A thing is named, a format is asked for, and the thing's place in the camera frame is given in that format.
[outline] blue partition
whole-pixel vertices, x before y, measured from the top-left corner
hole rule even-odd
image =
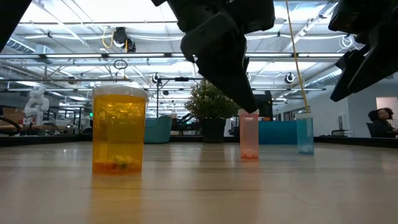
[[[296,121],[260,121],[259,144],[297,144]]]

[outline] ceiling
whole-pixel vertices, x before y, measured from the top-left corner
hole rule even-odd
[[[275,26],[267,31],[255,32],[246,36],[249,53],[293,51],[285,2],[275,1],[274,6],[277,18]],[[327,1],[289,1],[297,52],[344,53],[359,47],[354,43],[352,37],[346,37],[344,33],[332,32],[328,29],[334,7],[335,4]],[[2,54],[21,54],[21,49],[25,47],[34,49],[36,53],[43,53],[40,52],[43,46],[52,49],[56,54],[92,54],[106,53],[106,51],[124,53],[123,49],[115,46],[106,48],[103,44],[103,41],[107,45],[111,43],[110,36],[115,27],[127,28],[128,35],[136,43],[137,52],[181,52],[180,40],[183,33],[179,30],[177,20],[167,3],[155,7],[150,0],[96,0],[95,2],[42,0],[41,4],[37,0],[33,0],[11,37],[22,47],[17,49],[15,45],[8,46]],[[322,61],[301,60],[298,67],[305,82],[310,82],[314,77],[319,78],[320,73],[333,67],[335,60],[336,58]],[[48,64],[24,59],[5,61],[6,63],[2,64],[3,72],[0,70],[0,77],[3,79],[9,78],[11,75],[14,78],[43,78],[49,74],[53,79],[72,76],[85,79],[115,78],[118,71],[113,67],[114,60],[55,59]],[[84,62],[85,65],[76,66],[76,63],[80,62]],[[162,78],[201,77],[197,73],[197,67],[183,58],[134,58],[127,62],[129,66],[121,71],[123,74],[120,78],[125,75],[130,81],[134,80],[143,88],[154,86],[151,78],[155,73]],[[286,85],[284,82],[286,74],[291,72],[297,75],[293,60],[253,60],[249,64],[248,72],[251,85],[256,88],[291,88],[298,84],[297,81],[293,85]],[[109,83],[112,82],[95,83],[95,85]],[[194,84],[194,81],[169,82],[164,88],[189,88]],[[17,87],[23,87],[23,85],[14,83],[13,88]],[[89,88],[90,83],[79,82],[76,85],[62,83],[57,87]],[[273,91],[273,93],[276,97],[285,94],[282,91]],[[168,97],[174,96],[187,97],[189,91],[176,91]]]

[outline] white humanoid robot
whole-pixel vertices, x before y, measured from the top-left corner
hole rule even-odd
[[[43,111],[49,110],[49,99],[44,97],[46,89],[43,86],[35,86],[29,93],[29,101],[25,105],[25,117],[34,117],[35,125],[43,124]]]

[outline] blue translucent container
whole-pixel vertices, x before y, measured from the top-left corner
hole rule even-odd
[[[314,152],[312,114],[296,114],[297,122],[297,147],[300,154]]]

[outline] wooden tabletop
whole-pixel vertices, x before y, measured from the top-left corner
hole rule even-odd
[[[398,223],[398,152],[147,145],[141,174],[91,175],[91,143],[0,148],[0,223]]]

